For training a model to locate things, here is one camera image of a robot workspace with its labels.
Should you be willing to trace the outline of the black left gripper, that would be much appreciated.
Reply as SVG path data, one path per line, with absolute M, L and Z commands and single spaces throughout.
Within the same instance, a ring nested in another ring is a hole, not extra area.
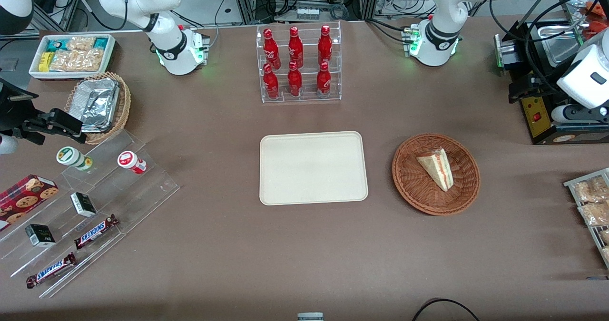
M 565 93 L 557 85 L 559 77 L 558 72 L 554 71 L 546 76 L 546 80 L 542 82 L 541 78 L 530 71 L 509 84 L 509 104 L 515 104 L 520 100 L 524 101 L 530 97 L 548 98 L 550 104 L 563 104 L 565 102 Z

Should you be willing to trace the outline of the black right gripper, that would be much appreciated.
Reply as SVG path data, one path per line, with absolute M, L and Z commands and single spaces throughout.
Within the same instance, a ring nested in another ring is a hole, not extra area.
M 39 96 L 0 79 L 0 132 L 12 134 L 17 139 L 24 139 L 41 146 L 45 136 L 61 135 L 84 144 L 87 136 L 82 133 L 82 121 L 59 109 L 53 108 L 48 113 L 41 113 L 32 100 Z M 20 126 L 29 120 L 29 131 Z

